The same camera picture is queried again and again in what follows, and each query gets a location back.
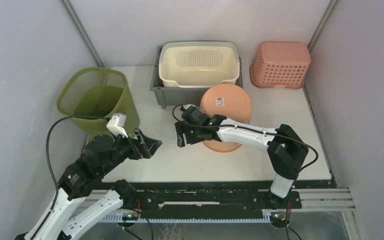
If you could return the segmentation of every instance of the cream laundry basket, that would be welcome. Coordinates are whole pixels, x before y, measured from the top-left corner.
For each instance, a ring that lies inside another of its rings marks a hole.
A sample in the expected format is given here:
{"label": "cream laundry basket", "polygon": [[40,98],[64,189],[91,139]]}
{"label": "cream laundry basket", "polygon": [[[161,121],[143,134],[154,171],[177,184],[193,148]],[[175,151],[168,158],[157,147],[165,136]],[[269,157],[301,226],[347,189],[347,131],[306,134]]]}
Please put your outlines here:
{"label": "cream laundry basket", "polygon": [[235,84],[240,62],[235,45],[224,41],[183,41],[164,45],[158,62],[164,87],[211,88]]}

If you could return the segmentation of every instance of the gray plastic tray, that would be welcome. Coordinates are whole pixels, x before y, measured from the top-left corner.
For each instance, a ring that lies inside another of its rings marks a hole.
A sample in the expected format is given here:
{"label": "gray plastic tray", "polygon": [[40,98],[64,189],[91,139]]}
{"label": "gray plastic tray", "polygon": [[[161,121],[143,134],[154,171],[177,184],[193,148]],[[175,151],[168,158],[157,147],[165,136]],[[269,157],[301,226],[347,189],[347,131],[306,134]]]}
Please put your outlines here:
{"label": "gray plastic tray", "polygon": [[[201,98],[203,97],[204,93],[209,89],[208,87],[164,87],[163,81],[160,79],[160,74],[158,72],[158,62],[162,49],[163,46],[158,47],[158,52],[156,54],[156,60],[152,73],[152,80],[149,86],[149,89],[155,94],[157,103],[163,109],[166,109],[167,106],[176,106],[179,104],[193,104],[195,106],[199,106],[201,103]],[[239,78],[236,80],[236,85],[243,88],[241,57],[239,57],[239,63]]]}

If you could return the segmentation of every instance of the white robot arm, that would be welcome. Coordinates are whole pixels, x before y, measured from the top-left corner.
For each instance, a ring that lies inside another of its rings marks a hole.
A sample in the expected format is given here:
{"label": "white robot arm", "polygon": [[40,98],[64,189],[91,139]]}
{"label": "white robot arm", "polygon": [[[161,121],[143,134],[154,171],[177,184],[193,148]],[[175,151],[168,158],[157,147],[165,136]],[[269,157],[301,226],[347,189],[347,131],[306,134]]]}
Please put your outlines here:
{"label": "white robot arm", "polygon": [[37,224],[15,240],[77,240],[107,214],[134,201],[135,188],[126,180],[119,180],[103,198],[70,219],[107,173],[127,158],[149,159],[161,146],[161,141],[145,136],[140,129],[134,130],[136,138],[129,137],[123,128],[125,120],[121,113],[108,120],[106,127],[116,136],[115,140],[108,135],[94,137],[79,159],[65,169],[58,181],[56,198]]}
{"label": "white robot arm", "polygon": [[179,147],[216,140],[243,144],[266,152],[276,172],[270,187],[273,194],[270,200],[275,206],[283,206],[309,152],[309,146],[290,126],[282,124],[279,128],[264,128],[236,122],[222,115],[210,118],[194,105],[184,105],[181,110],[183,120],[177,119],[173,113],[177,119],[175,128]]}

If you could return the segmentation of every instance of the pink laundry basket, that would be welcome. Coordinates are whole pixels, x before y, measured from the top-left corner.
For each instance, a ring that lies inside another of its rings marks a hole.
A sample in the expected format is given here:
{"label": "pink laundry basket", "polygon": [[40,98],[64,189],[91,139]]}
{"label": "pink laundry basket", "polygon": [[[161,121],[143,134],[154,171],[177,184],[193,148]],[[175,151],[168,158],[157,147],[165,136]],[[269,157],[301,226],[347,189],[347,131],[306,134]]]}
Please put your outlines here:
{"label": "pink laundry basket", "polygon": [[311,58],[300,42],[264,42],[249,68],[251,82],[260,88],[301,88]]}

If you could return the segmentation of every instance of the white table surface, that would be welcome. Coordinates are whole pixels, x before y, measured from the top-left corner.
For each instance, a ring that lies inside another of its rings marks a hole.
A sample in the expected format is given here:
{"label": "white table surface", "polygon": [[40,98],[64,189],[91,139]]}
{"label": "white table surface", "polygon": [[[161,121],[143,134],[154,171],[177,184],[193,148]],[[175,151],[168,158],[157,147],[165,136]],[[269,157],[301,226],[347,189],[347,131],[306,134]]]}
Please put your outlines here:
{"label": "white table surface", "polygon": [[[299,175],[299,180],[331,179],[328,165],[302,89],[257,88],[250,82],[250,64],[242,67],[243,88],[252,99],[251,125],[278,128],[291,126],[298,136],[319,153],[318,161]],[[230,153],[217,153],[202,143],[177,147],[173,107],[162,109],[150,91],[154,66],[116,66],[128,79],[140,129],[150,138],[162,141],[151,159],[127,159],[108,173],[103,182],[126,179],[129,182],[237,182],[272,181],[275,171],[269,156],[257,149],[241,146]],[[315,155],[310,150],[304,164]]]}

